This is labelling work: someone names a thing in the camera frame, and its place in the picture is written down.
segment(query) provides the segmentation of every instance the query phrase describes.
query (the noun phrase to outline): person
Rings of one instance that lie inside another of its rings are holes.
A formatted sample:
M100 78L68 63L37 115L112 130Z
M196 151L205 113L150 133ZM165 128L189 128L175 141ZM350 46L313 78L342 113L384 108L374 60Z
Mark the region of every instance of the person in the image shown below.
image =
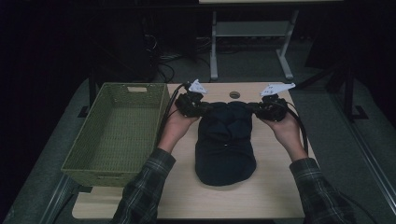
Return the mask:
M172 150L196 120L198 118L184 117L175 105L171 106L158 147L136 178L125 186L111 224L156 223L163 185L176 162ZM279 122L263 122L274 131L277 141L290 156L290 170L300 193L304 223L356 223L352 207L324 178L317 162L305 153L294 117L288 113Z

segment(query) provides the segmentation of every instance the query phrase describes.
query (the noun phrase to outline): wooden table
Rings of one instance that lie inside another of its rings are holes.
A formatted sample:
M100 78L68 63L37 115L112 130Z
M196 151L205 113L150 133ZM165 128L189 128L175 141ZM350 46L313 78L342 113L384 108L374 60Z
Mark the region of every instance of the wooden table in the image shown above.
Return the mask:
M238 91L242 102L259 102L268 85L255 83L206 83L206 102L235 101L229 94ZM170 93L177 84L169 84ZM287 91L279 97L292 103ZM251 143L257 169L249 178L227 187L211 187L200 182L194 171L194 147L199 121L192 124L173 150L177 162L169 174L158 208L158 218L292 218L303 217L300 197L291 175L290 158L276 141L272 130L253 118ZM313 151L310 157L315 158ZM112 218L122 188L94 187L81 192L73 209L75 218Z

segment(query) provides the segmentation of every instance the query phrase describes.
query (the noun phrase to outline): green basket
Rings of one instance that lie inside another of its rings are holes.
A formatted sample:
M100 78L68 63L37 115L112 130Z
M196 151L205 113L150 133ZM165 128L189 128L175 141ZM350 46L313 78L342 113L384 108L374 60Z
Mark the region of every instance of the green basket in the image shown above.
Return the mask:
M62 172L83 186L124 187L156 147L166 84L105 83Z

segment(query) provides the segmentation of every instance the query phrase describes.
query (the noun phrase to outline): black cap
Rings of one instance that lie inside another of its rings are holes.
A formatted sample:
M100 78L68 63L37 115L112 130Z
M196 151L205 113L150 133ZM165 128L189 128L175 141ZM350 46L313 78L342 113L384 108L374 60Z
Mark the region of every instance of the black cap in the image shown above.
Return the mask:
M195 172L210 186L248 179L256 169L250 143L252 112L243 102L212 103L202 117L195 145Z

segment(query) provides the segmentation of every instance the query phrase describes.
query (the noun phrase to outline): shirt sleeve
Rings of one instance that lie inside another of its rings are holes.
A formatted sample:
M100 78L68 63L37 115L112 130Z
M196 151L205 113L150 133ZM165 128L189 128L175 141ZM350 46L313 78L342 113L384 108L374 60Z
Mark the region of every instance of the shirt sleeve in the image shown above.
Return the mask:
M155 148L140 173L123 189L110 223L156 223L163 185L175 162L171 154Z
M295 161L290 170L300 192L306 223L356 223L352 207L324 178L314 159Z

